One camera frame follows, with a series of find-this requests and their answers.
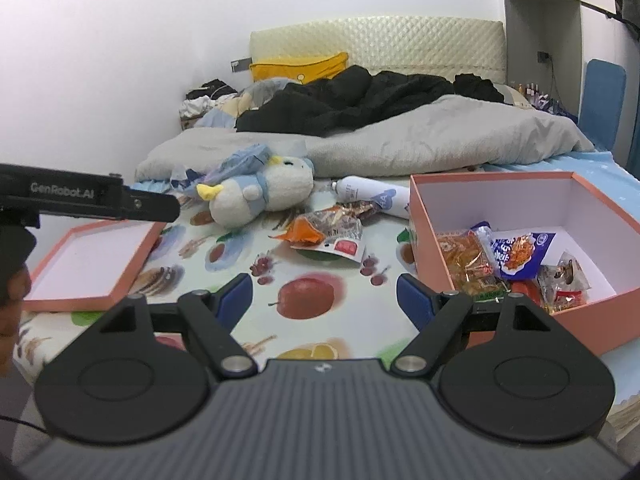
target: clear plastic bag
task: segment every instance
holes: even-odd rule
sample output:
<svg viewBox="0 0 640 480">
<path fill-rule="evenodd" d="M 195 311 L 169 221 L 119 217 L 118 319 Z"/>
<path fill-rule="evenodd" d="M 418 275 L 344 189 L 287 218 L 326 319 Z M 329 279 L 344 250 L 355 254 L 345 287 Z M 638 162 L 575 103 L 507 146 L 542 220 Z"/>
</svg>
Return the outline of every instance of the clear plastic bag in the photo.
<svg viewBox="0 0 640 480">
<path fill-rule="evenodd" d="M 587 303 L 591 288 L 578 260 L 565 251 L 556 266 L 541 266 L 538 285 L 548 313 L 560 312 Z"/>
<path fill-rule="evenodd" d="M 436 238 L 452 277 L 464 276 L 464 281 L 469 282 L 494 273 L 491 260 L 473 231 L 442 233 Z"/>
</svg>

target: wall switch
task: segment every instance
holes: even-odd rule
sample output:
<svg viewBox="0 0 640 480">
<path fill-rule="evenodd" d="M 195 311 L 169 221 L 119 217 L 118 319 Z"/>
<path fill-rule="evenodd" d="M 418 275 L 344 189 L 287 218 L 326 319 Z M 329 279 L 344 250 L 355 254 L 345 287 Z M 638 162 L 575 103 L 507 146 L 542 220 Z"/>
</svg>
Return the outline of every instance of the wall switch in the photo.
<svg viewBox="0 0 640 480">
<path fill-rule="evenodd" d="M 231 72 L 244 72 L 245 70 L 249 70 L 249 65 L 253 60 L 250 57 L 245 57 L 244 59 L 236 59 L 231 62 Z"/>
</svg>

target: cable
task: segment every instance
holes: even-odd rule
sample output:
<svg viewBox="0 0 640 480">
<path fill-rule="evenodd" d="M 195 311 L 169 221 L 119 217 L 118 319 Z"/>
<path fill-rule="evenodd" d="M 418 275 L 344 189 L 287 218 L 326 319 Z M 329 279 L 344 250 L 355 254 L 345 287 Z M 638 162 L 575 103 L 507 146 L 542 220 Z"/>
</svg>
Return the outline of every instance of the cable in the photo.
<svg viewBox="0 0 640 480">
<path fill-rule="evenodd" d="M 556 81 L 556 72 L 554 71 L 554 59 L 549 56 L 549 61 L 551 62 L 551 91 L 554 90 L 554 85 L 556 86 L 556 94 L 558 95 L 558 102 L 560 106 L 564 108 L 564 104 L 562 103 L 562 98 L 560 97 L 560 89 L 558 88 L 558 81 Z"/>
<path fill-rule="evenodd" d="M 20 420 L 19 418 L 14 418 L 8 415 L 0 415 L 0 420 L 4 420 L 5 422 L 13 422 L 14 424 L 21 424 L 23 426 L 27 426 L 31 428 L 32 430 L 37 430 L 40 433 L 44 433 L 45 435 L 49 436 L 49 433 L 47 432 L 47 430 L 45 430 L 44 428 L 41 428 L 40 426 L 37 426 L 36 424 L 31 424 L 26 420 Z"/>
</svg>

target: metal screw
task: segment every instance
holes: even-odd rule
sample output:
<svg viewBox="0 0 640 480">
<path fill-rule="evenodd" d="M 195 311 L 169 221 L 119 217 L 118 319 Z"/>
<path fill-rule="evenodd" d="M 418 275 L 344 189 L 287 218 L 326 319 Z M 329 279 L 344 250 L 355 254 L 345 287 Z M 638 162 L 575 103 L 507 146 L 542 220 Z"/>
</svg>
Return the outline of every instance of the metal screw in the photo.
<svg viewBox="0 0 640 480">
<path fill-rule="evenodd" d="M 222 359 L 222 367 L 227 372 L 240 373 L 245 372 L 254 364 L 251 359 L 243 355 L 231 355 Z"/>
<path fill-rule="evenodd" d="M 401 372 L 420 372 L 427 367 L 427 361 L 417 355 L 403 355 L 396 359 L 396 368 Z"/>
</svg>

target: blue gripper pad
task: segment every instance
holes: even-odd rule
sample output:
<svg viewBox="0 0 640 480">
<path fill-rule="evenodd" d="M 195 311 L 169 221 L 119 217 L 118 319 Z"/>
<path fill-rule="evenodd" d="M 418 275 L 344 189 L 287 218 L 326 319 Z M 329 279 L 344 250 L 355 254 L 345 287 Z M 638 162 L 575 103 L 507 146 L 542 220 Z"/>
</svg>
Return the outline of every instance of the blue gripper pad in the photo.
<svg viewBox="0 0 640 480">
<path fill-rule="evenodd" d="M 422 330 L 434 317 L 432 297 L 436 292 L 419 282 L 412 275 L 404 273 L 396 282 L 398 305 L 418 330 Z"/>
<path fill-rule="evenodd" d="M 247 273 L 238 274 L 214 294 L 213 313 L 231 332 L 254 300 L 254 284 Z"/>
</svg>

